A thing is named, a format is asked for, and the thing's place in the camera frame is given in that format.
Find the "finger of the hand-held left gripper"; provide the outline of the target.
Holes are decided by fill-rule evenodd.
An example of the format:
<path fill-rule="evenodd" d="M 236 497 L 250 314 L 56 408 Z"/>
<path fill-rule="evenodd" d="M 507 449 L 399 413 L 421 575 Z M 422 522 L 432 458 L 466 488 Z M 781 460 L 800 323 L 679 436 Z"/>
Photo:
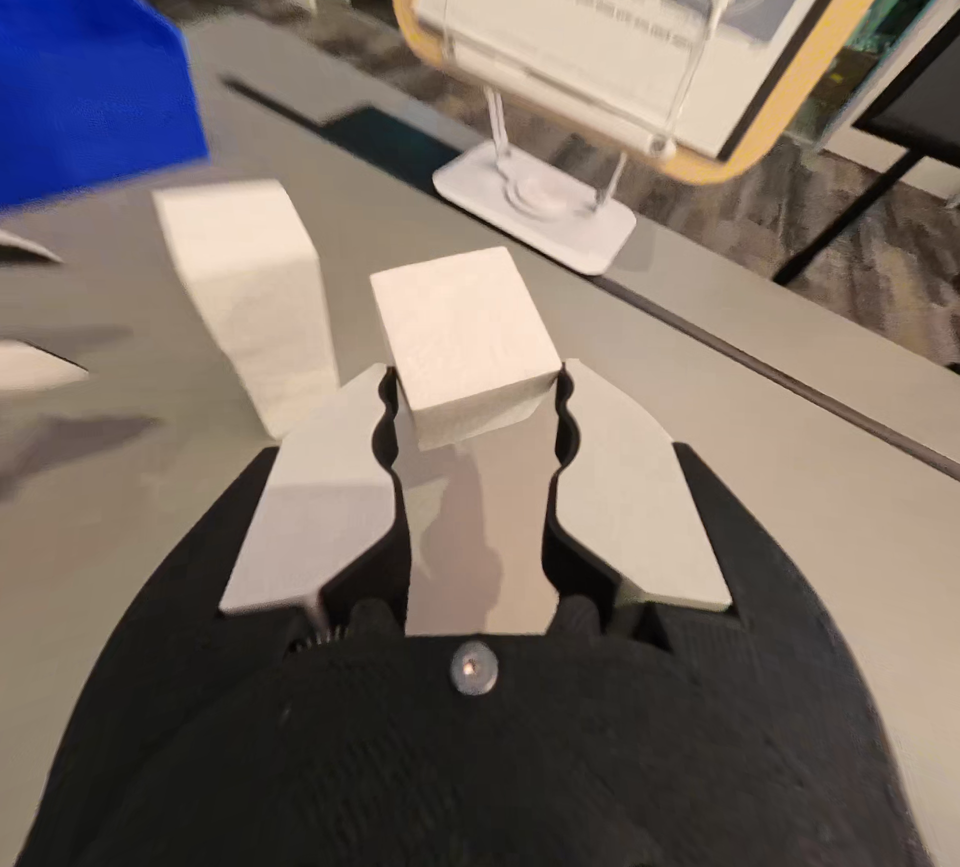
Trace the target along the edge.
<path fill-rule="evenodd" d="M 28 238 L 1 229 L 1 265 L 52 265 L 63 264 L 63 259 L 53 250 Z"/>
<path fill-rule="evenodd" d="M 1 340 L 1 393 L 37 394 L 87 381 L 89 372 L 37 346 Z"/>

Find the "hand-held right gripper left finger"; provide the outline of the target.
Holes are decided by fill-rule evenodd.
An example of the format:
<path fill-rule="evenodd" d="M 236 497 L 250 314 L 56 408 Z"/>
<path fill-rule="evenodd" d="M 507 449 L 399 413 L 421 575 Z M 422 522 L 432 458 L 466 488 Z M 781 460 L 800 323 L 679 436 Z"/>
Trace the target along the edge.
<path fill-rule="evenodd" d="M 280 444 L 219 603 L 225 616 L 298 608 L 324 629 L 383 602 L 406 624 L 412 549 L 395 420 L 399 379 L 374 364 Z"/>

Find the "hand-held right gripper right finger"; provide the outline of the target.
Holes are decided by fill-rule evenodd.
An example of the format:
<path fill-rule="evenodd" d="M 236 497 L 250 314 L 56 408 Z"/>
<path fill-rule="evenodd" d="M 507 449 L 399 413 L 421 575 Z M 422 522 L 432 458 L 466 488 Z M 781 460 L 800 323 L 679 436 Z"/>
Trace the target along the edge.
<path fill-rule="evenodd" d="M 543 571 L 585 597 L 601 627 L 619 608 L 659 604 L 725 616 L 734 598 L 676 445 L 642 405 L 578 359 L 558 376 Z"/>

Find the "blue plastic bin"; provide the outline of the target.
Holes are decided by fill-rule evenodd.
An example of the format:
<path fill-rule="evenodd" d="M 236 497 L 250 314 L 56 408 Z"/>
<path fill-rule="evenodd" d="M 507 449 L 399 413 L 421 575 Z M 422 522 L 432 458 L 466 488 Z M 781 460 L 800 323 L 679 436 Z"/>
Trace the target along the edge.
<path fill-rule="evenodd" d="M 3 212 L 209 155 L 184 36 L 143 0 L 1 0 Z"/>

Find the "wooden board document stand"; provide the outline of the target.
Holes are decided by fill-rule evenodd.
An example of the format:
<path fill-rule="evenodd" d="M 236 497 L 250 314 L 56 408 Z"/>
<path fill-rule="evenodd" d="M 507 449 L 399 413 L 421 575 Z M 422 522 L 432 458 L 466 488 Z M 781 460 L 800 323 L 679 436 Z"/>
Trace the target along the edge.
<path fill-rule="evenodd" d="M 587 120 L 614 119 L 589 111 L 581 98 L 560 98 L 557 112 L 497 83 L 502 63 L 483 60 L 479 76 L 464 69 L 450 44 L 417 21 L 414 0 L 392 0 L 401 33 L 428 66 L 480 86 L 490 136 L 433 176 L 439 196 L 575 272 L 607 273 L 634 233 L 638 216 L 615 199 L 630 161 L 694 187 L 725 184 L 756 166 L 796 116 L 836 54 L 875 0 L 831 0 L 731 156 L 711 160 L 665 133 L 624 125 L 615 133 Z"/>

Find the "black desk leg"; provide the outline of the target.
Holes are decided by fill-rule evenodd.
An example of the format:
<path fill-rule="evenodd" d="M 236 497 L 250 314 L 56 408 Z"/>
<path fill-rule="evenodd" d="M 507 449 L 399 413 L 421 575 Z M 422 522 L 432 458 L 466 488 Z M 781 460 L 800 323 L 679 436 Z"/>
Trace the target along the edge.
<path fill-rule="evenodd" d="M 854 128 L 904 154 L 823 228 L 772 277 L 774 284 L 795 281 L 810 264 L 856 225 L 870 208 L 914 167 L 933 160 L 959 166 L 959 18 L 954 17 L 902 69 L 855 121 Z"/>

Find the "printed paper sheet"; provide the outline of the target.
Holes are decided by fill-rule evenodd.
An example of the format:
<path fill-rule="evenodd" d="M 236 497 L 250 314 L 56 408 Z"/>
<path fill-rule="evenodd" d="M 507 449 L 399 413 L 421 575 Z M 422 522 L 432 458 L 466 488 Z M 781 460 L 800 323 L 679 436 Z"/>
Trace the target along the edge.
<path fill-rule="evenodd" d="M 726 161 L 832 0 L 414 0 L 477 76 L 565 112 L 581 98 L 586 120 L 618 141 L 615 126 L 666 134 L 686 150 Z"/>

